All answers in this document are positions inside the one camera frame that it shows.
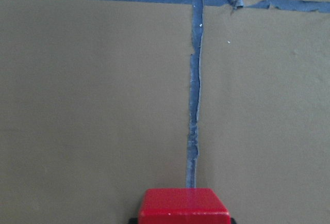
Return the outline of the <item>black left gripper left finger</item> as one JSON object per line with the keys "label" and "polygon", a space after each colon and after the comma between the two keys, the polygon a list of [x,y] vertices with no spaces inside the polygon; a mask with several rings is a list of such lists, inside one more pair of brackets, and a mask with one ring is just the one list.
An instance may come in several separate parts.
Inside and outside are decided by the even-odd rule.
{"label": "black left gripper left finger", "polygon": [[138,224],[138,218],[132,217],[128,220],[128,224]]}

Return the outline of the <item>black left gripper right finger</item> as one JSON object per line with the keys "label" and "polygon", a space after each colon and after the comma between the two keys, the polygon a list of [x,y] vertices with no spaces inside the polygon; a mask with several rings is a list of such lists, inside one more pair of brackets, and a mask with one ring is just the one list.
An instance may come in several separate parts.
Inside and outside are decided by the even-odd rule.
{"label": "black left gripper right finger", "polygon": [[237,224],[237,222],[235,221],[234,218],[231,218],[231,219],[230,219],[230,223],[231,223],[231,224]]}

